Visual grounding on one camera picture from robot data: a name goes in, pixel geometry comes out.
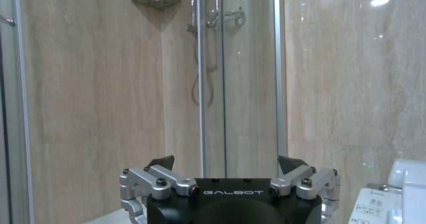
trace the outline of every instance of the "bolt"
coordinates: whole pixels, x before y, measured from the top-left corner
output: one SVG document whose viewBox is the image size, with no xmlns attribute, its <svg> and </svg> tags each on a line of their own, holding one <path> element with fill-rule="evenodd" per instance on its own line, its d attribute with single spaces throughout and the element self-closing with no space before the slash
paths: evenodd
<svg viewBox="0 0 426 224">
<path fill-rule="evenodd" d="M 156 184 L 158 187 L 164 187 L 167 184 L 167 182 L 164 178 L 158 178 Z"/>
<path fill-rule="evenodd" d="M 199 187 L 198 186 L 193 186 L 189 190 L 189 196 L 194 197 L 199 194 Z"/>
<path fill-rule="evenodd" d="M 270 187 L 270 188 L 267 189 L 267 192 L 269 192 L 269 195 L 270 195 L 271 197 L 277 197 L 278 194 L 279 194 L 277 188 L 273 188 L 273 187 Z"/>
<path fill-rule="evenodd" d="M 305 178 L 305 179 L 301 181 L 301 184 L 305 185 L 305 186 L 311 187 L 311 186 L 313 186 L 313 181 L 311 181 L 310 178 Z"/>
</svg>

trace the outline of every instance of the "beige wall tile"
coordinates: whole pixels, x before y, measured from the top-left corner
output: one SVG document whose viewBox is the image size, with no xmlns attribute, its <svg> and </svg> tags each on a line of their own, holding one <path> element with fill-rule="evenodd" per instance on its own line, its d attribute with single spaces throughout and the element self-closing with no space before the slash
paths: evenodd
<svg viewBox="0 0 426 224">
<path fill-rule="evenodd" d="M 394 158 L 426 160 L 424 0 L 285 0 L 289 155 L 342 173 L 335 223 Z"/>
<path fill-rule="evenodd" d="M 118 174 L 165 154 L 161 13 L 21 0 L 36 223 L 120 208 Z"/>
</svg>

